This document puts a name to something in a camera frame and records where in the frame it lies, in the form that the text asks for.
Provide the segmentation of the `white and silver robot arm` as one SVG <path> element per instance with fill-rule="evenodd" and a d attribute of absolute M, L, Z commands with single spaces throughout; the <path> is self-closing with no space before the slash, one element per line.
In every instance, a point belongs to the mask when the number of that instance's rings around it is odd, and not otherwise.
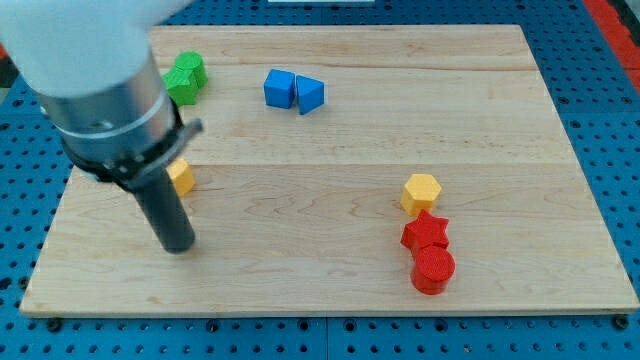
<path fill-rule="evenodd" d="M 184 123 L 161 78 L 152 27 L 183 0 L 1 4 L 1 43 L 85 176 L 131 193 L 165 251 L 195 232 L 167 166 L 203 126 Z"/>

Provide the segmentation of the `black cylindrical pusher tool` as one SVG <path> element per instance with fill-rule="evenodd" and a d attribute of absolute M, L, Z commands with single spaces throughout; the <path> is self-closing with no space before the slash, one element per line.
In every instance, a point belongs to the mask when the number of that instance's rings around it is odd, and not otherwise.
<path fill-rule="evenodd" d="M 62 145 L 74 165 L 95 181 L 114 183 L 131 193 L 164 250 L 178 254 L 191 248 L 195 232 L 166 167 L 203 126 L 198 118 L 185 124 L 174 101 L 169 102 L 169 114 L 173 118 L 171 127 L 142 151 L 120 150 L 111 158 L 97 160 L 74 150 L 66 139 Z"/>

